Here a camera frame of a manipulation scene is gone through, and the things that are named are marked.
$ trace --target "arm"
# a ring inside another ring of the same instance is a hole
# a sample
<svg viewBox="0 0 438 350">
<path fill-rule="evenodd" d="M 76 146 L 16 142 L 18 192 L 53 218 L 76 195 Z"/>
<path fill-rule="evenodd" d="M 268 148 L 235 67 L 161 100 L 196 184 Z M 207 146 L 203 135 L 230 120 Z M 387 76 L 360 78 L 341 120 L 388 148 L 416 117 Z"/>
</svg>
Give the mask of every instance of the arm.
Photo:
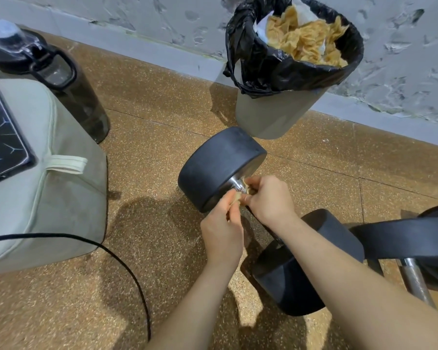
<svg viewBox="0 0 438 350">
<path fill-rule="evenodd" d="M 387 282 L 304 223 L 287 185 L 252 177 L 242 201 L 272 229 L 353 345 L 361 349 L 438 349 L 438 311 Z"/>
<path fill-rule="evenodd" d="M 231 205 L 235 193 L 231 190 L 225 194 L 201 222 L 208 258 L 206 267 L 146 350 L 208 347 L 219 306 L 243 252 L 239 204 Z"/>
</svg>

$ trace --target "black trash bag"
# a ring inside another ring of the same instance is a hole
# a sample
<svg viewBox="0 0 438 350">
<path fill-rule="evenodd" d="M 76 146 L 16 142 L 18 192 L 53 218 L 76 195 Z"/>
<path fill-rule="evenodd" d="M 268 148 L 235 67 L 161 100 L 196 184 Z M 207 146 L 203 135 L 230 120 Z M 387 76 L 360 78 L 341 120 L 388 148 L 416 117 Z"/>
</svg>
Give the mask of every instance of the black trash bag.
<svg viewBox="0 0 438 350">
<path fill-rule="evenodd" d="M 274 10 L 280 16 L 292 0 L 245 0 L 235 10 L 226 28 L 227 64 L 224 75 L 231 77 L 241 93 L 251 98 L 272 96 L 286 90 L 326 88 L 344 81 L 363 58 L 363 39 L 347 18 L 316 0 L 302 0 L 319 18 L 333 23 L 337 16 L 342 25 L 349 25 L 344 35 L 336 40 L 342 58 L 348 62 L 343 68 L 295 61 L 291 55 L 262 41 L 253 30 Z M 237 61 L 241 63 L 243 84 L 234 76 Z"/>
</svg>

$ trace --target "black water bottle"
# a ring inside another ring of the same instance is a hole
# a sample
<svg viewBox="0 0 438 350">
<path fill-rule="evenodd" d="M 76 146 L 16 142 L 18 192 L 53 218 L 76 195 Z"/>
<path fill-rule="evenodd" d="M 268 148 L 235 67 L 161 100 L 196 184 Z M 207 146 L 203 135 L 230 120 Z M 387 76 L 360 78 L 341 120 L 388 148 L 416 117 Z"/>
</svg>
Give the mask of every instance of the black water bottle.
<svg viewBox="0 0 438 350">
<path fill-rule="evenodd" d="M 110 121 L 78 64 L 38 33 L 0 19 L 0 77 L 32 78 L 46 85 L 97 143 Z"/>
</svg>

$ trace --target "dumbbell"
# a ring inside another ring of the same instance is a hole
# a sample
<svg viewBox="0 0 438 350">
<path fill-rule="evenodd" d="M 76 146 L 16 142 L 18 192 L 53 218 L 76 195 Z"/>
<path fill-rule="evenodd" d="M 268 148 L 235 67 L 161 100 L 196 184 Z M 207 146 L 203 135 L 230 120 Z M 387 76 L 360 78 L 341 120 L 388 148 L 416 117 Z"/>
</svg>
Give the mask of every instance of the dumbbell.
<svg viewBox="0 0 438 350">
<path fill-rule="evenodd" d="M 246 192 L 243 178 L 255 173 L 267 152 L 243 129 L 224 129 L 199 147 L 182 167 L 178 186 L 202 213 L 209 212 L 230 189 Z M 364 259 L 363 246 L 329 211 L 319 209 L 302 219 L 327 240 L 353 256 Z M 307 315 L 324 307 L 304 271 L 284 243 L 274 237 L 252 265 L 258 284 L 292 316 Z"/>
<path fill-rule="evenodd" d="M 396 259 L 407 291 L 435 307 L 419 265 L 438 279 L 438 207 L 418 218 L 367 223 L 351 231 L 367 259 Z"/>
</svg>

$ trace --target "hand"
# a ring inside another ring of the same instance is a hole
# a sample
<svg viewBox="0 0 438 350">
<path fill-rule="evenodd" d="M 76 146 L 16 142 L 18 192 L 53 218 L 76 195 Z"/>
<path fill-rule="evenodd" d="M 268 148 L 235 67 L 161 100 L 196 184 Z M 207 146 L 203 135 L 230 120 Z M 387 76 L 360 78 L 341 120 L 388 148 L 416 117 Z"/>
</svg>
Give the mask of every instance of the hand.
<svg viewBox="0 0 438 350">
<path fill-rule="evenodd" d="M 239 202 L 234 201 L 236 190 L 229 190 L 208 216 L 201 221 L 201 232 L 208 264 L 234 273 L 243 253 L 243 227 Z"/>
<path fill-rule="evenodd" d="M 286 182 L 273 175 L 255 175 L 246 178 L 245 183 L 258 192 L 255 195 L 242 194 L 241 203 L 250 206 L 256 218 L 275 233 L 282 223 L 298 219 Z"/>
</svg>

